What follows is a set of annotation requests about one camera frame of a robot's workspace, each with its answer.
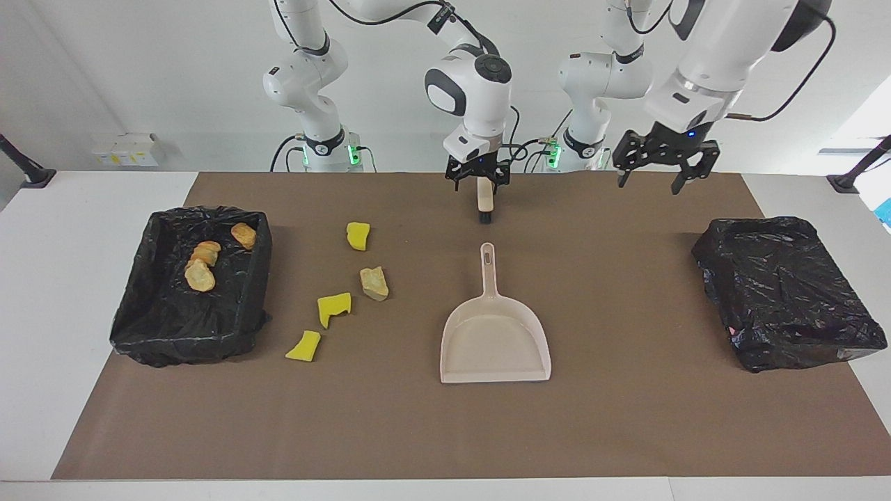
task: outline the food scrap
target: food scrap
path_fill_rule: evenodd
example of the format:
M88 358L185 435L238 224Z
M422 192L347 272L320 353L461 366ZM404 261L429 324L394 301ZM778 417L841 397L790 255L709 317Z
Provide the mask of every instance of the food scrap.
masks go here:
M257 232L254 231L254 228L245 223L239 223L233 226L232 236L241 244L241 247L244 247L248 251L253 249L254 243L257 242Z
M349 246L357 251L364 251L368 243L368 233L372 230L372 226L368 223L357 223L353 221L347 225L347 242Z
M207 292L217 286L217 280L210 272L208 263L201 259L191 262L191 265L185 269L185 281L189 283L189 287L198 292Z
M349 292L344 292L336 296L327 296L319 298L319 322L322 327L328 328L328 321L332 316L341 313L349 313L353 309L353 296Z
M319 346L322 335L315 331L304 331L303 337L291 351L285 354L286 358L291 360L303 360L304 362L312 362L315 356L315 349Z
M382 267L362 269L359 271L359 279L362 281L362 292L369 298L383 301L389 296L387 279L384 278Z
M217 286L217 280L209 267L217 265L222 247L217 242L205 241L195 246L185 265L185 281L198 292L207 292Z

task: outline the yellow sponge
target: yellow sponge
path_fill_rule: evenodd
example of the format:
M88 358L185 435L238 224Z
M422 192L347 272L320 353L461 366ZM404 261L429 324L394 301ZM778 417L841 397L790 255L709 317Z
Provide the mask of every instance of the yellow sponge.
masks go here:
M335 315L343 312L349 313L353 309L353 296L349 292L344 292L336 296L328 296L319 298L319 322L322 327L328 328L328 320Z
M372 226L368 223L352 223L347 225L347 242L349 246L357 251L364 251L365 244L368 243L368 233L372 230Z
M315 355L315 349L318 348L319 340L321 339L322 335L320 333L315 331L304 331L303 337L300 338L300 342L297 343L297 346L288 353L285 353L284 356L291 360L312 362L313 356Z

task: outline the black stand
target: black stand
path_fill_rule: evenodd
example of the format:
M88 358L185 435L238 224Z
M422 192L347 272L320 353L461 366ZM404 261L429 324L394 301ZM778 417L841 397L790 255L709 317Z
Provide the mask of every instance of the black stand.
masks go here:
M857 188L854 188L854 180L862 173L866 172L872 164L876 163L876 160L888 153L888 150L891 150L891 136L886 136L878 146L873 148L871 152L866 153L866 156L857 162L857 165L846 174L833 174L831 176L826 176L826 179L829 180L830 185L835 188L835 191L839 193L857 194L859 192L857 191Z
M6 153L6 156L15 162L15 165L19 166L25 174L25 181L21 184L22 188L43 188L55 176L55 169L43 168L40 164L17 150L2 134L0 134L0 150Z

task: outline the green led light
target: green led light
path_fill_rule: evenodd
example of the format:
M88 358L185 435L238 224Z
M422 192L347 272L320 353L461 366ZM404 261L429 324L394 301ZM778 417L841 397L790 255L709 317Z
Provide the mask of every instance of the green led light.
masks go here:
M563 153L563 148L560 148L559 144L553 144L553 149L551 150L551 158L548 159L548 165L551 168L557 168L557 164L560 163L560 154Z
M349 161L353 165L358 165L361 159L359 159L359 153L356 151L356 147L352 144L347 145L347 149L349 150Z

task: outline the sponge piece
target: sponge piece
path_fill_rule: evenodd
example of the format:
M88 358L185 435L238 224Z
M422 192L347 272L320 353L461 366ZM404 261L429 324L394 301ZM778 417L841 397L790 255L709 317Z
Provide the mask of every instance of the sponge piece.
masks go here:
M328 320L335 315L343 312L349 313L353 309L353 296L349 292L344 292L336 296L327 296L319 298L319 322L322 327L328 328Z
M357 251L364 251L365 244L368 243L368 233L372 230L372 226L368 223L356 223L353 221L347 225L347 242L349 246Z
M381 267L363 268L359 271L359 279L362 281L362 292L376 301L383 301L389 295L387 279L384 278L384 270Z
M315 356L315 349L318 348L321 339L322 335L320 333L315 331L304 331L303 337L300 338L300 342L297 343L297 346L288 353L285 353L284 356L291 360L312 362L313 356Z

